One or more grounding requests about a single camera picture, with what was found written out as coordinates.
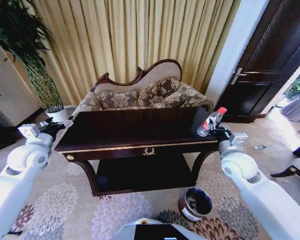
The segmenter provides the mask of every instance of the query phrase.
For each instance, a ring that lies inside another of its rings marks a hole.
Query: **upholstered loveseat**
[[[209,113],[213,102],[182,82],[180,64],[172,59],[156,62],[147,70],[137,68],[137,76],[129,83],[117,83],[105,73],[73,112],[204,107]]]

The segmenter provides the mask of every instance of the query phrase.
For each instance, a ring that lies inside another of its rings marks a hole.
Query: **green leaves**
[[[300,75],[296,78],[291,87],[285,91],[285,96],[287,99],[292,98],[293,96],[300,93]]]
[[[40,52],[48,50],[42,41],[51,41],[50,31],[27,10],[22,0],[0,0],[0,46],[13,55],[14,61],[18,58],[24,64],[42,107],[55,113],[64,106],[40,57]]]
[[[43,62],[39,52],[48,50],[42,40],[50,41],[50,32],[27,10],[22,0],[0,0],[0,46],[21,61]]]

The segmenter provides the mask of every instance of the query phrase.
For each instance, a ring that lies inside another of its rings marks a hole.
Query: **white planter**
[[[68,112],[65,108],[62,109],[61,111],[57,111],[57,112],[53,112],[53,113],[48,113],[48,112],[45,112],[45,113],[49,116],[49,118],[52,118],[52,121],[54,123],[63,122],[65,120],[68,120],[68,118],[69,118]]]

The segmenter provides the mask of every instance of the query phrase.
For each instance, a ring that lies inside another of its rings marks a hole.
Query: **bottle label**
[[[204,123],[202,123],[202,127],[203,127],[203,129],[206,130],[206,131],[209,131],[209,130],[210,130],[210,127],[209,127],[209,125],[208,125],[208,123],[207,123],[207,120],[204,121]]]

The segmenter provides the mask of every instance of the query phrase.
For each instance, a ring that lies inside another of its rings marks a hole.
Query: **plastic water bottle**
[[[208,116],[208,118],[199,126],[196,131],[198,135],[205,137],[209,134],[211,123],[210,120],[213,121],[214,126],[221,122],[223,115],[226,113],[227,109],[225,107],[220,107],[218,111],[214,111]]]
[[[258,145],[258,146],[255,146],[254,149],[258,149],[258,150],[263,150],[263,149],[266,149],[267,148],[267,145],[265,144],[261,144],[261,145]]]

